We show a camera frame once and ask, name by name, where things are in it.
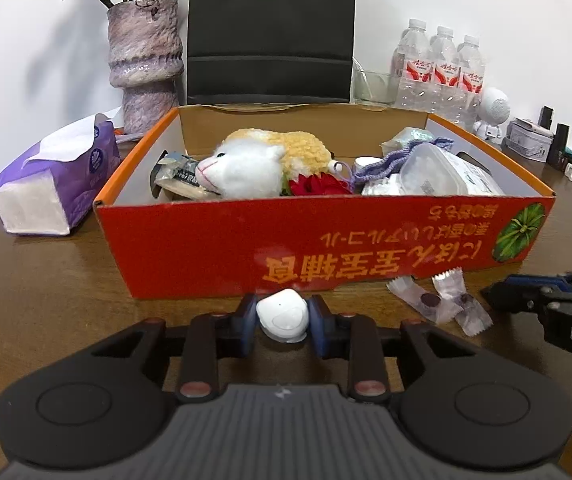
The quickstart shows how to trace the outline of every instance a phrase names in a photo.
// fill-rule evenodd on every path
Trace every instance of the white wall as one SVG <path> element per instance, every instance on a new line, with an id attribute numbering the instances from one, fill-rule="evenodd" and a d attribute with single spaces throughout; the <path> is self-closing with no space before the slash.
<path id="1" fill-rule="evenodd" d="M 187 0 L 179 6 L 186 14 Z M 388 70 L 408 18 L 426 20 L 430 34 L 452 27 L 457 41 L 479 35 L 486 83 L 509 95 L 515 115 L 555 108 L 572 146 L 572 0 L 357 0 L 355 57 L 365 69 Z M 106 27 L 96 0 L 0 0 L 0 170 L 51 131 L 119 104 Z"/>

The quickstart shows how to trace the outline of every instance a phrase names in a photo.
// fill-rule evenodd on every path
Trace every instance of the ceramic vase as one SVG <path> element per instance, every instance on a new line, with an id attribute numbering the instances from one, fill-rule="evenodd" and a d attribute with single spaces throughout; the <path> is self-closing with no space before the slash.
<path id="1" fill-rule="evenodd" d="M 135 0 L 108 10 L 111 85 L 124 90 L 124 133 L 143 134 L 178 105 L 183 72 L 177 0 Z"/>

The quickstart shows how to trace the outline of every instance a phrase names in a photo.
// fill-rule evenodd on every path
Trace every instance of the water bottle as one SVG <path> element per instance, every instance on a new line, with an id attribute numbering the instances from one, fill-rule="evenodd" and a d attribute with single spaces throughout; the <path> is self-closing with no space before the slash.
<path id="1" fill-rule="evenodd" d="M 481 103 L 480 93 L 485 73 L 485 61 L 479 52 L 479 38 L 464 36 L 464 43 L 457 47 L 461 71 L 458 88 L 462 103 L 461 122 L 469 132 L 477 118 L 477 110 Z"/>
<path id="2" fill-rule="evenodd" d="M 452 42 L 453 30 L 437 27 L 437 36 L 430 40 L 434 71 L 430 112 L 440 115 L 453 123 L 461 116 L 462 100 L 459 97 L 459 54 Z"/>
<path id="3" fill-rule="evenodd" d="M 408 110 L 430 110 L 432 59 L 426 37 L 426 22 L 410 20 L 393 54 L 390 85 L 395 106 Z"/>

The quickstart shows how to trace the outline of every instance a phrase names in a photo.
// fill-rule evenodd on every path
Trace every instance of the tissue pack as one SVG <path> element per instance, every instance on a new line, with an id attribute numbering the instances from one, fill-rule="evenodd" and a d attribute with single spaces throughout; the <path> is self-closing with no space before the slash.
<path id="1" fill-rule="evenodd" d="M 101 114 L 88 119 L 31 146 L 0 173 L 7 232 L 67 235 L 92 208 L 120 156 L 112 122 Z"/>

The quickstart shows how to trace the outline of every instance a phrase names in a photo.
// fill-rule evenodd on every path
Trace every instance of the wooden table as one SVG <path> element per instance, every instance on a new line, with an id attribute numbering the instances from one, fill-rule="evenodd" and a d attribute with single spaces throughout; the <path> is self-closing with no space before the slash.
<path id="1" fill-rule="evenodd" d="M 523 159 L 519 162 L 558 195 L 521 271 L 545 274 L 572 270 L 572 183 L 547 166 Z M 509 265 L 468 272 L 468 290 L 479 297 L 480 288 L 517 269 Z M 400 320 L 414 315 L 386 290 L 383 282 L 342 286 L 323 296 L 335 312 L 357 311 L 383 326 L 398 326 Z M 131 299 L 93 216 L 68 238 L 13 237 L 5 234 L 0 225 L 0 391 L 22 375 L 145 317 L 163 317 L 169 325 L 186 324 L 197 314 L 234 310 L 236 306 L 236 299 Z M 474 342 L 548 375 L 572 396 L 572 355 L 543 341 L 536 317 L 492 316 L 495 326 Z M 446 328 L 462 335 L 454 322 Z M 259 336 L 251 358 L 220 363 L 221 381 L 345 384 L 346 363 L 320 363 L 308 345 L 288 350 Z M 171 373 L 176 373 L 178 366 L 178 360 L 174 361 Z M 399 387 L 394 359 L 387 361 L 391 381 Z M 0 451 L 0 468 L 4 464 Z M 572 474 L 572 438 L 561 464 Z"/>

